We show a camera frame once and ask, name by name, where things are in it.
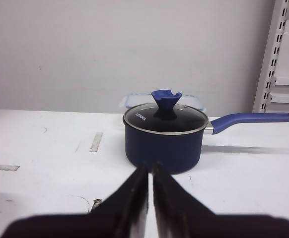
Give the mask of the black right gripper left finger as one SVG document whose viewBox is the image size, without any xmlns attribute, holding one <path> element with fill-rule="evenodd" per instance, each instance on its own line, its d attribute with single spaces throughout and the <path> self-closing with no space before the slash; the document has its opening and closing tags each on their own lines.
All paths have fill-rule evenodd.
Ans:
<svg viewBox="0 0 289 238">
<path fill-rule="evenodd" d="M 40 215 L 12 222 L 3 238 L 143 238 L 148 170 L 142 165 L 88 214 Z"/>
</svg>

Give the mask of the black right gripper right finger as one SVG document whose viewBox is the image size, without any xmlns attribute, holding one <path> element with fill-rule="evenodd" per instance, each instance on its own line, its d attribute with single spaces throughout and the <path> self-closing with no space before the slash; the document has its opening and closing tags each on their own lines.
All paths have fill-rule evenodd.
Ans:
<svg viewBox="0 0 289 238">
<path fill-rule="evenodd" d="M 269 215 L 217 215 L 190 195 L 161 165 L 153 172 L 161 238 L 289 238 L 289 220 Z"/>
</svg>

